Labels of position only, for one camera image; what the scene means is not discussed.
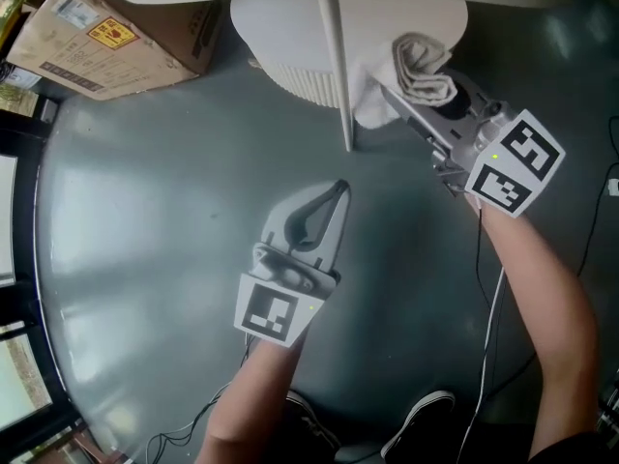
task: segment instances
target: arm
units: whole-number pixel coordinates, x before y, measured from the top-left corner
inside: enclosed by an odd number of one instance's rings
[[[215,406],[196,464],[259,461],[280,419],[304,339],[289,349],[260,341]]]
[[[533,457],[561,440],[595,430],[596,320],[578,279],[526,218],[511,218],[485,205],[483,223],[542,366]]]

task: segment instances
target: shoe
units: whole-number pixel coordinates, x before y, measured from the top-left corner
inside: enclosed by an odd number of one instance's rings
[[[442,428],[455,404],[456,398],[448,391],[434,391],[417,402],[399,432],[380,451],[385,462],[412,462],[422,446],[436,456],[436,449],[442,447]]]
[[[323,439],[335,451],[341,447],[338,437],[320,423],[310,404],[295,391],[288,391],[283,411],[285,418],[297,417],[313,436]]]
[[[316,464],[333,462],[341,444],[320,423],[310,404],[289,391],[281,421],[271,437],[263,459],[268,464]]]

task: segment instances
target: white towel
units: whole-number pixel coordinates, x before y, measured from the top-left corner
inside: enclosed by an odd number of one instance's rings
[[[420,33],[407,33],[360,55],[348,72],[350,104],[357,122],[376,129],[399,118],[383,98],[380,84],[412,103],[449,103],[457,94],[456,85],[436,71],[451,57],[444,44]]]

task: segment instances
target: concrete floor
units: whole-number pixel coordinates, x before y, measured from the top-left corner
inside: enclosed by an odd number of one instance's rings
[[[529,214],[575,268],[613,161],[616,11],[574,0],[551,10],[470,4],[469,13],[452,67],[531,109],[568,153]],[[275,203],[327,179],[353,191],[342,281],[312,324],[295,388],[352,443],[382,442],[428,391],[477,396],[487,310],[476,220],[440,186],[428,146],[394,123],[361,131],[346,154],[339,114],[287,94],[249,56],[228,26],[208,76],[117,101],[72,98],[56,123],[38,194],[42,297],[69,393],[104,447],[138,455],[234,375],[243,335],[232,318],[251,246]],[[604,199],[583,275],[603,378],[619,359],[618,211],[619,198]],[[484,242],[488,291],[498,270]],[[531,352],[508,294],[495,383]],[[539,385],[534,365],[485,419],[532,421]],[[162,462],[192,462],[204,422]]]

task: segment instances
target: cardboard box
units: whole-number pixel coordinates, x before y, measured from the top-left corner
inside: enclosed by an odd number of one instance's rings
[[[124,0],[44,0],[7,61],[95,100],[205,73],[223,2],[139,6]]]

